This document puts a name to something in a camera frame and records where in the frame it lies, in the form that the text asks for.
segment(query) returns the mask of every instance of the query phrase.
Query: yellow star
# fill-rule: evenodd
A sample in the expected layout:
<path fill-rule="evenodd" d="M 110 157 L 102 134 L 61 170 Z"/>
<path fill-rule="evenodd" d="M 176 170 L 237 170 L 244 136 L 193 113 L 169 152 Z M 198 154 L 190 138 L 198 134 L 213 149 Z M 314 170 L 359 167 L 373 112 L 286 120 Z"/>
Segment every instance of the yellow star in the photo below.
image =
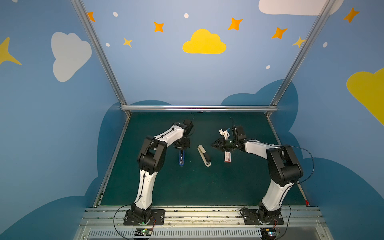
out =
<path fill-rule="evenodd" d="M 155 31 L 161 31 L 163 33 L 163 25 L 164 25 L 164 23 L 156 23 L 155 22 L 155 26 L 156 26 Z"/>
<path fill-rule="evenodd" d="M 6 38 L 2 44 L 0 44 L 0 64 L 2 64 L 5 61 L 11 61 L 13 63 L 21 65 L 21 63 L 17 61 L 16 58 L 12 57 L 12 55 L 9 54 L 8 45 L 9 45 L 9 37 Z"/>
<path fill-rule="evenodd" d="M 351 11 L 349 12 L 349 14 L 343 19 L 343 20 L 348 20 L 349 23 L 352 22 L 352 19 L 357 15 L 359 14 L 358 11 L 355 11 L 353 8 L 351 9 Z"/>
<path fill-rule="evenodd" d="M 301 46 L 301 44 L 303 43 L 305 41 L 305 39 L 301 39 L 301 36 L 299 37 L 299 40 L 295 43 L 295 44 L 293 44 L 293 45 L 298 45 L 299 46 L 299 48 L 300 48 L 300 46 Z"/>
<path fill-rule="evenodd" d="M 232 18 L 232 23 L 229 26 L 228 30 L 235 29 L 238 31 L 239 30 L 239 24 L 241 23 L 241 21 L 243 21 L 243 20 L 242 19 L 236 20 L 236 19 Z"/>
<path fill-rule="evenodd" d="M 280 28 L 277 28 L 276 29 L 276 33 L 275 35 L 272 37 L 272 38 L 280 38 L 283 36 L 283 33 L 287 30 L 288 28 L 286 29 L 280 29 Z"/>
<path fill-rule="evenodd" d="M 123 44 L 123 45 L 129 45 L 131 48 L 132 48 L 132 46 L 131 46 L 131 42 L 132 42 L 132 40 L 126 40 L 125 38 L 124 38 L 124 40 L 125 40 L 125 43 Z"/>

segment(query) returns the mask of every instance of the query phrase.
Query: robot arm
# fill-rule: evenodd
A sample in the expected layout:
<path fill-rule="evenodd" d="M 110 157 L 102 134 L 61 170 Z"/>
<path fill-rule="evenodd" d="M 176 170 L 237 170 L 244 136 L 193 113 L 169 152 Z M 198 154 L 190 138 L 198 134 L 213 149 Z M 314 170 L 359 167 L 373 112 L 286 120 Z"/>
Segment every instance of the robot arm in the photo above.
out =
<path fill-rule="evenodd" d="M 193 128 L 190 120 L 174 123 L 170 129 L 154 137 L 147 136 L 141 147 L 137 162 L 140 169 L 140 183 L 137 197 L 131 210 L 143 223 L 149 221 L 152 206 L 152 191 L 157 173 L 162 169 L 167 147 L 175 143 L 178 149 L 189 147 L 188 134 Z"/>
<path fill-rule="evenodd" d="M 266 195 L 259 203 L 258 219 L 261 224 L 269 224 L 281 216 L 281 204 L 289 189 L 303 176 L 301 165 L 290 146 L 267 144 L 255 139 L 247 139 L 243 127 L 232 128 L 233 139 L 218 139 L 211 146 L 221 151 L 241 151 L 258 155 L 268 161 L 271 183 Z"/>

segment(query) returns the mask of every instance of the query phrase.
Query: orange star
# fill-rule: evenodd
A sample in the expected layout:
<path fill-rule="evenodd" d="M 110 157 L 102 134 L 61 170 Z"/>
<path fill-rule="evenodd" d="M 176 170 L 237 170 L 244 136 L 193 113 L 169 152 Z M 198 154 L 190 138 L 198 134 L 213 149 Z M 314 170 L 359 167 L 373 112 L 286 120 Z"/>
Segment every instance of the orange star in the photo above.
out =
<path fill-rule="evenodd" d="M 88 17 L 91 21 L 95 22 L 95 19 L 93 18 L 93 12 L 88 13 Z"/>
<path fill-rule="evenodd" d="M 232 23 L 229 26 L 228 30 L 235 29 L 238 31 L 239 30 L 239 24 L 241 23 L 241 21 L 243 21 L 243 20 L 242 19 L 236 20 L 236 19 L 232 18 Z"/>
<path fill-rule="evenodd" d="M 343 19 L 343 20 L 348 20 L 349 23 L 352 22 L 352 19 L 357 15 L 359 14 L 358 11 L 355 11 L 353 8 L 351 9 L 351 11 L 349 12 L 349 14 Z"/>
<path fill-rule="evenodd" d="M 283 36 L 283 33 L 287 30 L 288 28 L 286 29 L 280 29 L 280 28 L 277 28 L 276 29 L 276 33 L 275 35 L 272 37 L 272 38 L 280 38 Z"/>
<path fill-rule="evenodd" d="M 156 23 L 156 22 L 155 22 L 155 26 L 156 26 L 155 31 L 160 31 L 160 32 L 163 33 L 163 26 L 164 26 L 164 23 Z"/>

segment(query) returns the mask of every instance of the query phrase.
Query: wire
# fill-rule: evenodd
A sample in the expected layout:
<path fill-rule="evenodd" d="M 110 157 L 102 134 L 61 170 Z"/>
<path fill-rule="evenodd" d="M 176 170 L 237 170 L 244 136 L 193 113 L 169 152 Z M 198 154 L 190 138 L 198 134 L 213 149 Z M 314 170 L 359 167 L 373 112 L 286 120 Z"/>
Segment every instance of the wire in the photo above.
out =
<path fill-rule="evenodd" d="M 246 215 L 242 213 L 244 209 L 249 210 L 249 209 L 246 208 L 246 207 L 242 207 L 242 208 L 240 208 L 240 214 L 241 214 L 241 216 L 246 217 Z"/>
<path fill-rule="evenodd" d="M 294 185 L 297 185 L 297 184 L 301 184 L 301 183 L 307 181 L 307 180 L 313 175 L 313 172 L 314 172 L 314 159 L 313 159 L 313 156 L 312 156 L 311 152 L 308 151 L 307 149 L 302 148 L 302 147 L 295 147 L 295 148 L 300 148 L 300 149 L 303 149 L 303 150 L 307 151 L 307 152 L 310 154 L 311 159 L 312 159 L 312 172 L 311 172 L 311 174 L 310 174 L 309 177 L 307 177 L 305 180 L 303 180 L 303 181 L 301 181 L 301 182 L 296 182 L 296 183 L 294 184 Z"/>
<path fill-rule="evenodd" d="M 235 120 L 231 117 L 229 117 L 232 120 L 232 127 L 235 128 Z"/>
<path fill-rule="evenodd" d="M 289 209 L 290 209 L 291 212 L 289 213 L 289 217 L 288 217 L 288 221 L 287 221 L 287 227 L 285 228 L 284 233 L 283 233 L 280 237 L 275 238 L 275 240 L 278 240 L 278 239 L 282 238 L 282 237 L 285 235 L 285 233 L 287 232 L 288 224 L 289 224 L 289 219 L 291 218 L 291 214 L 292 214 L 291 206 L 290 206 L 289 204 L 288 204 L 288 206 L 289 206 Z"/>
<path fill-rule="evenodd" d="M 152 226 L 152 229 L 151 229 L 151 231 L 153 231 L 153 228 L 155 227 L 155 224 L 156 224 L 156 219 L 154 217 L 152 217 L 152 216 L 150 218 L 153 218 L 153 226 Z"/>
<path fill-rule="evenodd" d="M 190 114 L 188 114 L 188 116 L 187 116 L 187 118 L 189 117 L 189 115 L 191 115 L 191 114 L 193 114 L 193 118 L 192 118 L 192 120 L 191 120 L 191 122 L 195 119 L 195 114 L 194 113 L 190 113 Z"/>
<path fill-rule="evenodd" d="M 138 201 L 140 200 L 140 198 L 142 197 L 145 177 L 146 177 L 146 175 L 145 175 L 145 173 L 144 173 L 144 176 L 143 176 L 143 184 L 142 184 L 142 186 L 141 186 L 141 192 L 140 192 L 140 195 L 139 195 L 139 199 L 138 199 L 136 202 L 138 202 Z M 121 234 L 119 233 L 119 231 L 116 229 L 116 226 L 115 226 L 115 217 L 116 217 L 116 213 L 118 213 L 118 211 L 119 211 L 120 209 L 122 209 L 123 207 L 126 207 L 126 206 L 133 205 L 133 204 L 135 204 L 136 202 L 133 202 L 133 203 L 131 203 L 131 204 L 127 204 L 127 205 L 124 205 L 124 206 L 120 207 L 120 208 L 115 212 L 115 215 L 113 216 L 113 227 L 115 228 L 116 232 L 117 232 L 122 238 L 127 239 L 127 240 L 129 240 L 129 238 L 126 238 L 126 237 L 124 237 L 123 235 L 121 235 Z"/>

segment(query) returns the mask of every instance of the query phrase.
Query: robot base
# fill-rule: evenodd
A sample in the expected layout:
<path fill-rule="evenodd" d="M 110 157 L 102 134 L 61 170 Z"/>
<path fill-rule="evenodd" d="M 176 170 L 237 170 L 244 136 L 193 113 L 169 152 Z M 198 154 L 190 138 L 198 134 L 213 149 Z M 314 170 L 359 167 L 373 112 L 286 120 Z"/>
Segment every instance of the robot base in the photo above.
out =
<path fill-rule="evenodd" d="M 269 215 L 269 218 L 261 218 L 260 216 L 260 210 L 261 209 L 243 209 L 242 212 L 244 214 L 244 224 L 245 225 L 274 225 L 275 221 L 276 224 L 283 225 L 284 220 L 280 214 L 280 210 L 278 211 L 278 214 Z"/>
<path fill-rule="evenodd" d="M 164 209 L 152 209 L 151 210 L 151 218 L 149 222 L 144 223 L 141 219 L 134 216 L 131 209 L 125 212 L 124 225 L 125 226 L 139 226 L 139 225 L 149 225 L 152 226 L 154 219 L 156 219 L 156 225 L 164 225 Z"/>

